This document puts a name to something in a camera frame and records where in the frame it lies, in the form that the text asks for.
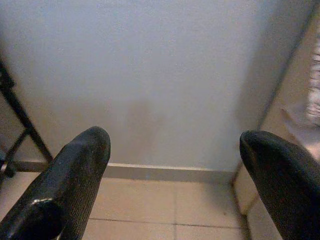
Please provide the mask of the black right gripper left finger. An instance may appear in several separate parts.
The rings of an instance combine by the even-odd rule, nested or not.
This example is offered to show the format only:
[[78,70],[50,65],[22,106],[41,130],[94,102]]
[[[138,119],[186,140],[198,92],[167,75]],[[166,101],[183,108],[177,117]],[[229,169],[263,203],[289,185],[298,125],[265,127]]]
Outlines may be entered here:
[[2,240],[82,239],[111,155],[93,126],[66,144],[0,222]]

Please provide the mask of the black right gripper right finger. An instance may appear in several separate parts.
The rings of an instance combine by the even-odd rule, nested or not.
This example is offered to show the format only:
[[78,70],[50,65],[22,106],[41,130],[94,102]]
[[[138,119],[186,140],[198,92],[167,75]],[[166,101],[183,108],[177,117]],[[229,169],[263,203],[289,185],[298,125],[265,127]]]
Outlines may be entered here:
[[240,156],[284,240],[320,238],[320,164],[303,147],[267,131],[239,138]]

